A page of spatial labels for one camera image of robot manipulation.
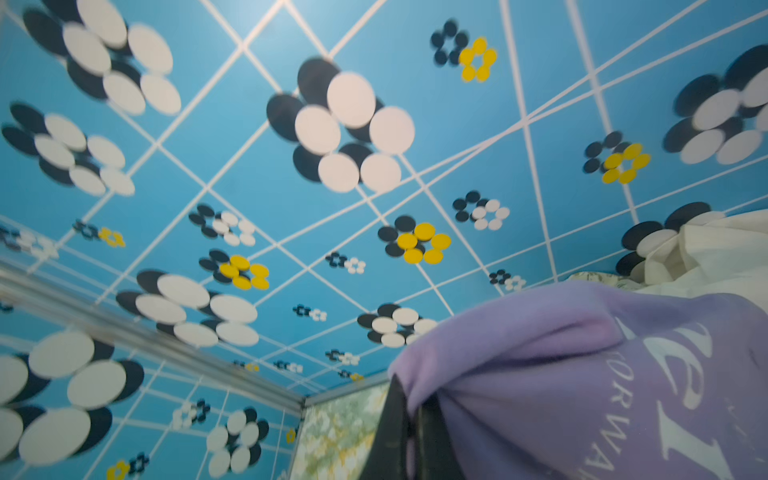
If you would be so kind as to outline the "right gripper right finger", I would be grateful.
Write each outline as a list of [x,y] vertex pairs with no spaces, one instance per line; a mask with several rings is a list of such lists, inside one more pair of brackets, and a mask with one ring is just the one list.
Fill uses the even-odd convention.
[[464,480],[436,395],[415,415],[415,473],[419,480]]

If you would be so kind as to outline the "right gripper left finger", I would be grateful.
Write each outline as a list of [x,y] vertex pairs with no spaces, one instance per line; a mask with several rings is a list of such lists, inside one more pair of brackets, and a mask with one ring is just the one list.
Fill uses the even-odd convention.
[[400,380],[393,376],[360,480],[415,479],[411,417]]

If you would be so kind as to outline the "purple printed cloth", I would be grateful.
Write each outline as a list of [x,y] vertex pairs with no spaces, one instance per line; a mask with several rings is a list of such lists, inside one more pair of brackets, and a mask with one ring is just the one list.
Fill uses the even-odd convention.
[[767,315],[573,281],[438,324],[390,367],[469,479],[763,479]]

